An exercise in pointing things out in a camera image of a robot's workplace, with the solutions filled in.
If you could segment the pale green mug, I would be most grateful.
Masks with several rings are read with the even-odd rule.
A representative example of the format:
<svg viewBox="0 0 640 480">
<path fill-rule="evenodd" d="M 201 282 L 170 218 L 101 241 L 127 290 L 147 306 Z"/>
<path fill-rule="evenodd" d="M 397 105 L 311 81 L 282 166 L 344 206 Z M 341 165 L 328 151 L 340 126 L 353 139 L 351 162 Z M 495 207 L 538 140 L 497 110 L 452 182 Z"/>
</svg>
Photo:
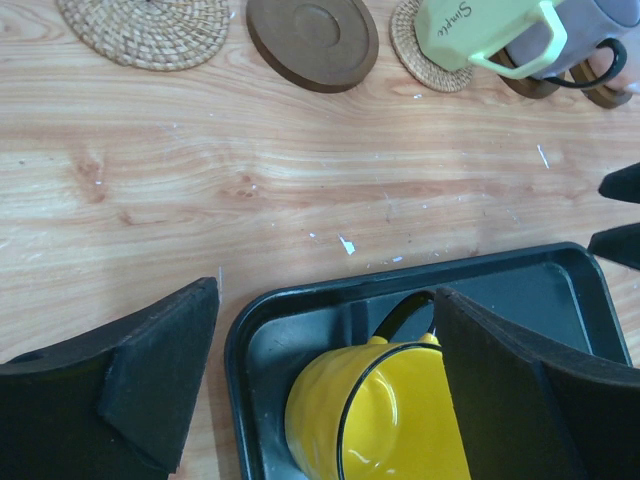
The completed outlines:
<svg viewBox="0 0 640 480">
<path fill-rule="evenodd" d="M 557 1 L 424 1 L 414 20 L 422 53 L 447 71 L 470 65 L 510 79 L 522 79 L 549 67 L 560 56 L 567 32 Z M 508 68 L 490 57 L 531 26 L 541 23 L 550 35 L 544 50 L 529 62 Z"/>
</svg>

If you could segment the pink mug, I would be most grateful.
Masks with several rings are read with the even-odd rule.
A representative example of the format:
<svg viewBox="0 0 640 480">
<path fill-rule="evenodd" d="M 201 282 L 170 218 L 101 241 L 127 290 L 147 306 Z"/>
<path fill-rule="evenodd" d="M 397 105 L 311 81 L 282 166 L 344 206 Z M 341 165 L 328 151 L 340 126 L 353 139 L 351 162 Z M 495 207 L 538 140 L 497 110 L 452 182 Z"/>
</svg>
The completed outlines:
<svg viewBox="0 0 640 480">
<path fill-rule="evenodd" d="M 609 80 L 605 86 L 614 91 L 624 91 L 626 93 L 639 93 L 639 53 L 636 48 L 626 46 L 627 61 L 624 68 L 614 78 Z M 602 76 L 611 66 L 613 61 L 613 51 L 610 49 L 599 49 L 589 59 L 589 66 L 597 77 Z"/>
</svg>

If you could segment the purple mug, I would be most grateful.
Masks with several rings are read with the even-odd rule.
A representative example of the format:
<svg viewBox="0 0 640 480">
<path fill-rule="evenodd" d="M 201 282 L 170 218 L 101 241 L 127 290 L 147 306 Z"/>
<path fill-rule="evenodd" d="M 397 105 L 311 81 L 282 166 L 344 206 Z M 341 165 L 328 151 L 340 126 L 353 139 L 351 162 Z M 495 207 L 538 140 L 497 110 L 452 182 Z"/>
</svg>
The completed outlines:
<svg viewBox="0 0 640 480">
<path fill-rule="evenodd" d="M 639 25 L 638 0 L 566 0 L 556 7 L 556 12 L 566 30 L 567 42 L 550 66 L 531 75 L 536 80 L 558 76 L 589 58 L 602 41 L 618 39 Z M 541 54 L 549 39 L 547 27 L 536 23 L 505 50 L 513 64 L 521 66 Z"/>
</svg>

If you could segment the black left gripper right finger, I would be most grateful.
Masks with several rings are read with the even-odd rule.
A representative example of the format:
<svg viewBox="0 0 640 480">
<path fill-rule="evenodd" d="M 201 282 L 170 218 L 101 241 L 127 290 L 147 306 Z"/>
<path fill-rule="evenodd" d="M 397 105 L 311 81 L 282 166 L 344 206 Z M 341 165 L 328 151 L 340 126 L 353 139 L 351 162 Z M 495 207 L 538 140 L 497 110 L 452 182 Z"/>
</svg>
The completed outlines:
<svg viewBox="0 0 640 480">
<path fill-rule="evenodd" d="M 434 322 L 472 478 L 638 478 L 638 369 L 449 288 L 435 294 Z"/>
</svg>

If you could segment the large woven rattan coaster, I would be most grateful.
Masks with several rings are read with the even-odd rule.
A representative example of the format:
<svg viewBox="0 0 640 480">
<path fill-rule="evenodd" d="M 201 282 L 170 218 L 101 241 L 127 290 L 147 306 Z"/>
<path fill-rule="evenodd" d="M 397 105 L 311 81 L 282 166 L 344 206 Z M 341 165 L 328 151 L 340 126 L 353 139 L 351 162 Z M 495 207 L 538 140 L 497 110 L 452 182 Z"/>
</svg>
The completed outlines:
<svg viewBox="0 0 640 480">
<path fill-rule="evenodd" d="M 158 72 L 206 63 L 224 45 L 230 21 L 223 0 L 67 0 L 56 6 L 96 53 L 121 66 Z"/>
</svg>

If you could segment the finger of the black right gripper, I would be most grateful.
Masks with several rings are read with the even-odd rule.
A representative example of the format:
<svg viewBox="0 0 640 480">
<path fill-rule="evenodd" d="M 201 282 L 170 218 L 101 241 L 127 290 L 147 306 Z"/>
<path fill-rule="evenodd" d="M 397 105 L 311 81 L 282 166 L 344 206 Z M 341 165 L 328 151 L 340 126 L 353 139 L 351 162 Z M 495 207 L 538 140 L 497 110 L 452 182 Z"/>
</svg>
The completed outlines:
<svg viewBox="0 0 640 480">
<path fill-rule="evenodd" d="M 598 189 L 601 196 L 627 203 L 640 203 L 640 163 L 606 175 Z"/>
<path fill-rule="evenodd" d="M 616 227 L 592 235 L 588 251 L 606 260 L 640 270 L 640 224 Z"/>
</svg>

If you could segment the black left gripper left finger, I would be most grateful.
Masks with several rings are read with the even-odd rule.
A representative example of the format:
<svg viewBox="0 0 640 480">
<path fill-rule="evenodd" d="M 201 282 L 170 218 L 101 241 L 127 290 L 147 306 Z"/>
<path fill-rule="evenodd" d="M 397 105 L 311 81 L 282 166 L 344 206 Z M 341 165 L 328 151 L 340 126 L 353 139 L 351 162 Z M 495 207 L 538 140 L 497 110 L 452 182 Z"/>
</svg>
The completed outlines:
<svg viewBox="0 0 640 480">
<path fill-rule="evenodd" d="M 200 278 L 1 366 L 5 479 L 165 479 L 180 465 L 219 309 Z"/>
</svg>

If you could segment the yellow translucent cup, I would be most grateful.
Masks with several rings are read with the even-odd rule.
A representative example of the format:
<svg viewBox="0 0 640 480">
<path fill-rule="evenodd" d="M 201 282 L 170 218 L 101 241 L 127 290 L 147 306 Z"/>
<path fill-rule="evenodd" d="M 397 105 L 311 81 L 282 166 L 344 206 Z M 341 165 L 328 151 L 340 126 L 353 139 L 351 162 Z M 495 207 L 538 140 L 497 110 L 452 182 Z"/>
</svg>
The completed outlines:
<svg viewBox="0 0 640 480">
<path fill-rule="evenodd" d="M 408 295 L 366 343 L 327 351 L 298 375 L 284 427 L 307 478 L 469 478 L 435 328 L 392 340 L 434 300 L 429 290 Z"/>
</svg>

